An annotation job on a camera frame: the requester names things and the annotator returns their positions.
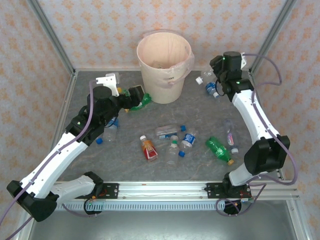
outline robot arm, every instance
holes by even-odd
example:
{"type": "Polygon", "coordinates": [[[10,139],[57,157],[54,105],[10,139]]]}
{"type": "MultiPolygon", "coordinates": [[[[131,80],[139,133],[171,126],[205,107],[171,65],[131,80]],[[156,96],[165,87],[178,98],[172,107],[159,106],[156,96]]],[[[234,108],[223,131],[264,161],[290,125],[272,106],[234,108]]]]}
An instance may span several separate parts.
{"type": "Polygon", "coordinates": [[[54,184],[70,163],[104,132],[107,123],[113,117],[118,116],[121,108],[130,109],[138,106],[142,101],[143,90],[140,86],[130,88],[130,96],[119,94],[114,73],[96,80],[97,84],[102,84],[102,86],[93,89],[93,114],[84,134],[77,141],[59,151],[62,146],[73,140],[85,128],[91,105],[90,95],[87,96],[87,106],[84,106],[79,114],[71,120],[58,144],[40,165],[21,181],[13,180],[7,186],[10,194],[16,197],[32,181],[44,163],[58,151],[58,154],[51,159],[32,182],[32,185],[17,200],[37,222],[49,217],[58,204],[79,196],[100,193],[103,180],[93,172],[87,172],[73,181],[54,184]]]}
{"type": "Polygon", "coordinates": [[[257,98],[252,101],[254,87],[249,79],[242,78],[243,55],[239,52],[225,52],[210,61],[217,80],[222,85],[223,93],[240,112],[252,140],[252,147],[244,155],[244,163],[231,171],[224,178],[226,191],[243,186],[257,175],[266,174],[283,167],[286,152],[265,129],[254,109],[253,102],[259,110],[269,130],[287,147],[290,141],[287,136],[280,136],[263,112],[257,98]]]}

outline gray mat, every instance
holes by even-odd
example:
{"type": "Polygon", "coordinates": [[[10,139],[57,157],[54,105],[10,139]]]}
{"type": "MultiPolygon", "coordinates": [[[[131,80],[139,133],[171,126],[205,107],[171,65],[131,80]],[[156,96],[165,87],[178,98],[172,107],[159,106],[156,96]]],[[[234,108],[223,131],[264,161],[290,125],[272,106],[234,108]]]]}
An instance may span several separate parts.
{"type": "MultiPolygon", "coordinates": [[[[87,104],[89,81],[103,77],[106,71],[81,71],[78,74],[65,127],[87,104]]],[[[238,110],[227,96],[214,99],[204,85],[198,85],[195,78],[200,72],[192,71],[183,86],[178,100],[170,104],[150,103],[136,112],[119,113],[119,129],[116,141],[97,145],[94,142],[79,155],[61,175],[60,181],[70,181],[83,173],[93,171],[104,181],[221,181],[243,163],[244,154],[251,147],[249,131],[238,110]],[[234,155],[235,163],[228,166],[214,157],[205,145],[210,136],[218,137],[225,143],[223,120],[232,119],[239,136],[239,154],[234,155]],[[154,129],[169,124],[185,124],[199,131],[192,152],[179,158],[178,166],[169,169],[164,163],[168,139],[156,139],[154,129]],[[150,138],[159,158],[147,163],[141,150],[140,136],[150,138]]],[[[119,87],[130,88],[143,85],[141,72],[120,72],[119,87]]]]}

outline enclosure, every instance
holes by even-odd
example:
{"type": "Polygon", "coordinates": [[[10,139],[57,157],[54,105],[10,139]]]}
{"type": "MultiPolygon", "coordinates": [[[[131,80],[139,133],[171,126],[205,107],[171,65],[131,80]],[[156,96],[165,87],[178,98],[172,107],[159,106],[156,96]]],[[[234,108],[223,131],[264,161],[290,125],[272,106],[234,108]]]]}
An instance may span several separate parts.
{"type": "MultiPolygon", "coordinates": [[[[144,34],[174,31],[190,43],[195,59],[177,100],[151,102],[138,111],[122,109],[115,141],[93,142],[59,177],[57,184],[93,171],[105,183],[119,184],[117,199],[104,203],[103,215],[77,218],[59,205],[48,219],[32,219],[14,239],[318,239],[319,12],[312,0],[2,1],[2,212],[12,201],[6,190],[10,181],[36,168],[87,104],[89,81],[118,72],[117,87],[144,87],[137,57],[144,34]],[[215,99],[195,81],[211,59],[227,51],[265,55],[278,66],[281,86],[259,86],[278,81],[274,66],[259,57],[247,56],[243,70],[272,125],[289,137],[299,170],[291,186],[260,179],[267,187],[255,206],[238,217],[220,216],[204,188],[244,163],[252,139],[228,97],[215,99]],[[205,145],[212,135],[224,139],[225,119],[233,121],[239,138],[231,166],[205,145]],[[165,164],[170,141],[155,137],[155,128],[169,124],[199,132],[192,151],[175,168],[165,164]],[[141,135],[154,143],[157,160],[146,161],[141,135]]],[[[268,175],[290,182],[290,158],[268,175]]],[[[251,187],[252,195],[259,190],[251,187]]],[[[78,212],[83,204],[82,199],[65,203],[78,212]]],[[[15,204],[1,224],[1,239],[28,218],[15,204]]]]}

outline yellow bottle cap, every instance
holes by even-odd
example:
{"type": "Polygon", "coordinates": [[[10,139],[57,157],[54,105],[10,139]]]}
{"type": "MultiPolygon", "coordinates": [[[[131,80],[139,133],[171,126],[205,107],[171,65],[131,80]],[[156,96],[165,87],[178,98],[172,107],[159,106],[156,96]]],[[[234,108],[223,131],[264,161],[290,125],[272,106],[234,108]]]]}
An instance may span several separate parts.
{"type": "Polygon", "coordinates": [[[232,164],[235,163],[235,161],[233,161],[232,159],[230,159],[227,163],[228,163],[229,166],[231,166],[232,164]]]}

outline blue bottle cap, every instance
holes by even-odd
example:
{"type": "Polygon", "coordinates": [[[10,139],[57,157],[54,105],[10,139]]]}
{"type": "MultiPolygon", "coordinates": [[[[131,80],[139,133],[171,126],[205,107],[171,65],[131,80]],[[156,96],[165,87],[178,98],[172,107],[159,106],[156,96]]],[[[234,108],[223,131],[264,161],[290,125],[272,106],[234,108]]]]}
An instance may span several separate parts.
{"type": "Polygon", "coordinates": [[[99,138],[97,138],[97,139],[95,140],[95,142],[96,142],[97,144],[102,144],[102,143],[103,143],[103,140],[102,140],[101,137],[99,137],[99,138]]]}
{"type": "Polygon", "coordinates": [[[181,128],[181,132],[184,132],[185,130],[187,130],[185,125],[181,125],[180,128],[181,128]]]}
{"type": "Polygon", "coordinates": [[[186,154],[185,154],[185,152],[184,152],[184,151],[179,151],[179,156],[180,156],[180,157],[182,157],[182,158],[183,158],[185,155],[186,155],[186,154]]]}

